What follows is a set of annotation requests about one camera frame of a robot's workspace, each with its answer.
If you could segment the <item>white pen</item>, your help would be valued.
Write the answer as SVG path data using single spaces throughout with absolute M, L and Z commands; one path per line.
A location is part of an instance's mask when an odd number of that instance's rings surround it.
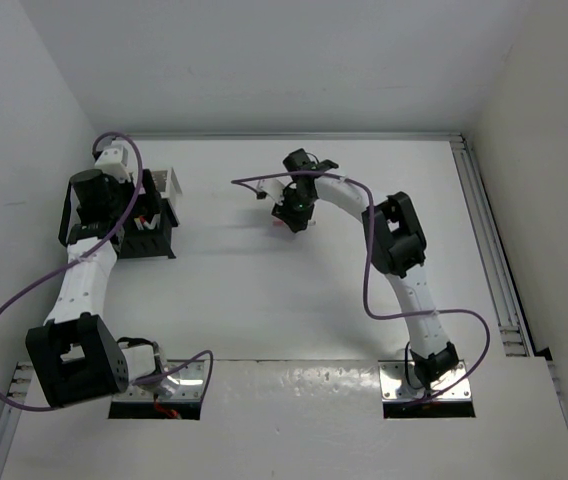
M 152 217 L 150 221 L 144 221 L 143 225 L 147 230 L 154 230 L 157 228 L 161 220 L 161 216 L 156 214 Z

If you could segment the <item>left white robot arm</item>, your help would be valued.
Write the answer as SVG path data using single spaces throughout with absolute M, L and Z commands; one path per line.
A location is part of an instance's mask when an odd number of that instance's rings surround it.
M 72 176 L 78 198 L 64 208 L 60 238 L 71 263 L 44 324 L 27 332 L 25 344 L 52 408 L 124 392 L 161 370 L 159 346 L 147 339 L 116 339 L 103 319 L 112 270 L 119 260 L 174 258 L 178 225 L 154 173 L 143 170 L 136 186 L 129 173 L 91 169 Z

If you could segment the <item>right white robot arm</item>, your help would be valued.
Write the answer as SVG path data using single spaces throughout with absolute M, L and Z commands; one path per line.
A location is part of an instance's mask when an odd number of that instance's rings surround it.
M 274 201 L 272 215 L 294 233 L 307 228 L 318 200 L 361 222 L 370 256 L 367 267 L 390 283 L 405 315 L 415 376 L 430 388 L 459 358 L 427 285 L 427 242 L 410 197 L 403 192 L 376 194 L 346 178 L 335 162 L 313 161 L 303 149 L 290 153 L 283 165 L 291 181 L 260 180 L 259 196 Z

